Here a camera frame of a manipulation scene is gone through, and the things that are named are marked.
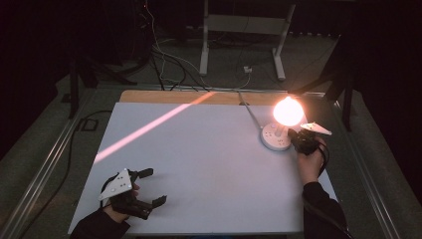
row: lamp base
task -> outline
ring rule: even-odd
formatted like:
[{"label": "lamp base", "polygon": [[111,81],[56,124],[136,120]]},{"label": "lamp base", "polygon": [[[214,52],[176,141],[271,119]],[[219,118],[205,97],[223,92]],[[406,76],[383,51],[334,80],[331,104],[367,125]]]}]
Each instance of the lamp base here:
[{"label": "lamp base", "polygon": [[261,140],[267,148],[275,151],[283,151],[290,147],[291,140],[288,137],[288,128],[286,126],[282,130],[281,135],[277,136],[276,131],[278,126],[274,122],[267,124],[261,131]]}]

